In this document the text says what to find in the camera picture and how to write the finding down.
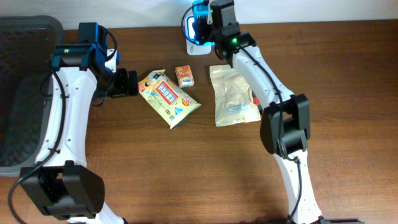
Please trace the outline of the teal mouthwash bottle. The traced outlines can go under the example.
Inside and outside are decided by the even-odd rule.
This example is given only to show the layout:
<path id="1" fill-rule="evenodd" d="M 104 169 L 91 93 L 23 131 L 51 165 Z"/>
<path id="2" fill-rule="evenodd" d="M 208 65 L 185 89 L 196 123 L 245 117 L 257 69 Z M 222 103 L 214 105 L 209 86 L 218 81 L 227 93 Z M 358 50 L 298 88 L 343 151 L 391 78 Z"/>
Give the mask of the teal mouthwash bottle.
<path id="1" fill-rule="evenodd" d="M 190 25 L 189 37 L 197 45 L 214 46 L 211 27 L 208 23 L 209 1 L 197 0 L 192 3 L 193 22 Z"/>

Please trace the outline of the orange tissue pack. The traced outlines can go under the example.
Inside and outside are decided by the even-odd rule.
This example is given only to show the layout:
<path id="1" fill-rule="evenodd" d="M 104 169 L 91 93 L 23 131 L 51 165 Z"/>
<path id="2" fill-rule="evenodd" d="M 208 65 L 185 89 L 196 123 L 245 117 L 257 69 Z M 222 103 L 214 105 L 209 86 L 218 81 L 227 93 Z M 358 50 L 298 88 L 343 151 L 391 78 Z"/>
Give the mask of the orange tissue pack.
<path id="1" fill-rule="evenodd" d="M 191 87 L 195 84 L 193 74 L 189 65 L 176 67 L 175 73 L 180 88 Z"/>

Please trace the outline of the yellow wet wipes pack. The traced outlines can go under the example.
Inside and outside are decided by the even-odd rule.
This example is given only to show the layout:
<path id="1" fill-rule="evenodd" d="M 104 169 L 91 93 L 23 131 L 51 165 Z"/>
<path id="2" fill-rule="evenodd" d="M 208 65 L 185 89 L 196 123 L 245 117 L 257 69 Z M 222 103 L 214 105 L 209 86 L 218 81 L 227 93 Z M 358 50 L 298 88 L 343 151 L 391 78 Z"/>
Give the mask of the yellow wet wipes pack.
<path id="1" fill-rule="evenodd" d="M 175 84 L 165 69 L 153 70 L 138 82 L 140 95 L 167 122 L 170 129 L 182 123 L 201 104 Z"/>

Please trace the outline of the kraft paper pouch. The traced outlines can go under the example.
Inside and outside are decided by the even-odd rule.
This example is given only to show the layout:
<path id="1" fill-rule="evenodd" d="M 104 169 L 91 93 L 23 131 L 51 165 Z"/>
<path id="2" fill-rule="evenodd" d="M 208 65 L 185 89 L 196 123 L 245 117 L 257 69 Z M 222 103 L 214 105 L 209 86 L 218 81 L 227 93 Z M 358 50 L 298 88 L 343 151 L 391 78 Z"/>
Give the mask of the kraft paper pouch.
<path id="1" fill-rule="evenodd" d="M 252 89 L 244 77 L 229 65 L 210 67 L 215 92 L 215 125 L 230 126 L 259 121 L 259 108 L 253 102 Z"/>

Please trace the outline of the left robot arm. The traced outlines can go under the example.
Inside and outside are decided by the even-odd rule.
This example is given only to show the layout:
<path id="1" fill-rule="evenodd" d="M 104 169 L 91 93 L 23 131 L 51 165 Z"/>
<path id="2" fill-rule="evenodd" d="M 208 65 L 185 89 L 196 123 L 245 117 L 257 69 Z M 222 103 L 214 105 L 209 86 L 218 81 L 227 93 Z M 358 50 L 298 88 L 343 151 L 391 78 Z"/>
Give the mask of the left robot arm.
<path id="1" fill-rule="evenodd" d="M 105 202 L 103 179 L 87 167 L 85 138 L 96 97 L 139 92 L 137 73 L 119 68 L 113 34 L 82 22 L 74 44 L 55 47 L 49 69 L 52 94 L 44 141 L 35 164 L 21 169 L 17 184 L 39 212 L 70 223 L 124 223 Z"/>

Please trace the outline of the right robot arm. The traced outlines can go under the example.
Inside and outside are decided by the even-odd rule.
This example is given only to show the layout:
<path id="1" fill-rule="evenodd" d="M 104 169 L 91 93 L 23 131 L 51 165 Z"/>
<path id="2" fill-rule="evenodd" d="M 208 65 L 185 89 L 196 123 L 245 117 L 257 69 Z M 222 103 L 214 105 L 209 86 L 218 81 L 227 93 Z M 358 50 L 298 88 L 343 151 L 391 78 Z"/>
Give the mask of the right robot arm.
<path id="1" fill-rule="evenodd" d="M 217 57 L 228 62 L 247 81 L 263 108 L 260 136 L 282 174 L 289 202 L 288 223 L 320 223 L 308 171 L 310 137 L 309 100 L 295 95 L 274 74 L 262 57 L 256 41 L 242 33 L 237 22 L 219 27 L 197 19 L 195 42 L 215 45 Z"/>

